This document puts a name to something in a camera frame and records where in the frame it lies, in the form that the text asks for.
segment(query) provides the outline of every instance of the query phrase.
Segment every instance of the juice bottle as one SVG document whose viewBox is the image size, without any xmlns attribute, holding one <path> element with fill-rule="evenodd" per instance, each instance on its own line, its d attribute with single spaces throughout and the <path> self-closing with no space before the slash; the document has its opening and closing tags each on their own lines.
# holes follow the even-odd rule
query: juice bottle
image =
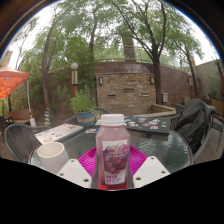
<svg viewBox="0 0 224 224">
<path fill-rule="evenodd" d="M 108 189 L 124 189 L 129 169 L 130 134 L 124 126 L 123 114 L 101 115 L 96 135 L 99 178 Z"/>
</svg>

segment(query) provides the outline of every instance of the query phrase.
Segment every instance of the plant pot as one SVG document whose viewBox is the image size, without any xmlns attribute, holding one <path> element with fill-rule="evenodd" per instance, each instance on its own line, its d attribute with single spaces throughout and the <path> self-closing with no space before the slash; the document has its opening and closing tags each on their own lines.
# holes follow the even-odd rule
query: plant pot
<svg viewBox="0 0 224 224">
<path fill-rule="evenodd" d="M 93 124 L 93 112 L 75 112 L 78 124 L 83 127 L 89 127 Z"/>
</svg>

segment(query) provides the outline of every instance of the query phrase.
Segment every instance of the orange umbrella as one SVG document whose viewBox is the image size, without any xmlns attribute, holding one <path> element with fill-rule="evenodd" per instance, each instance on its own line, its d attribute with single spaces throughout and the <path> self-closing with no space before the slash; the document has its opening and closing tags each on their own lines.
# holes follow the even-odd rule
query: orange umbrella
<svg viewBox="0 0 224 224">
<path fill-rule="evenodd" d="M 0 99 L 6 98 L 22 82 L 29 78 L 29 73 L 15 70 L 6 63 L 0 69 Z"/>
</svg>

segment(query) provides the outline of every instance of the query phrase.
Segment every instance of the brick wall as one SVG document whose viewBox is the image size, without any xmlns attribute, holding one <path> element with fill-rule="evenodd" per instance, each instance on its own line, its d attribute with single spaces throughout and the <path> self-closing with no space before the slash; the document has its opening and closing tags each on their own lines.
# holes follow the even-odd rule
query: brick wall
<svg viewBox="0 0 224 224">
<path fill-rule="evenodd" d="M 99 85 L 99 77 L 103 77 L 103 85 Z M 150 77 L 149 74 L 97 74 L 98 106 L 124 115 L 149 113 L 156 102 L 155 85 L 150 84 Z"/>
<path fill-rule="evenodd" d="M 95 72 L 97 79 L 98 104 L 111 112 L 125 112 L 126 114 L 148 113 L 150 106 L 155 102 L 155 87 L 150 84 L 150 77 L 154 77 L 153 65 L 134 62 L 101 62 Z M 104 77 L 104 85 L 99 86 L 99 77 Z M 197 78 L 200 91 L 200 80 Z M 123 92 L 123 88 L 136 88 L 135 92 Z M 148 99 L 141 93 L 143 89 L 149 92 Z M 165 106 L 173 107 L 182 97 L 193 97 L 193 87 L 190 87 L 186 72 L 161 66 L 161 92 L 168 93 L 168 103 Z M 115 94 L 116 98 L 106 95 Z"/>
<path fill-rule="evenodd" d="M 194 97 L 194 89 L 190 87 L 188 74 L 186 72 L 161 66 L 161 92 L 168 93 L 168 103 L 166 106 L 173 107 L 175 103 L 179 103 L 182 97 Z M 198 90 L 200 92 L 200 80 L 196 78 Z"/>
</svg>

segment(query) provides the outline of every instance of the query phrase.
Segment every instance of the white bottle cap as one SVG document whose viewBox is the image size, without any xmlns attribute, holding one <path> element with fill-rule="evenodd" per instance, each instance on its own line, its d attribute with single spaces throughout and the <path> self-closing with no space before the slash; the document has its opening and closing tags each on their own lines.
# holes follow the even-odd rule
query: white bottle cap
<svg viewBox="0 0 224 224">
<path fill-rule="evenodd" d="M 124 125 L 124 115 L 123 114 L 102 114 L 101 124 L 105 126 Z"/>
</svg>

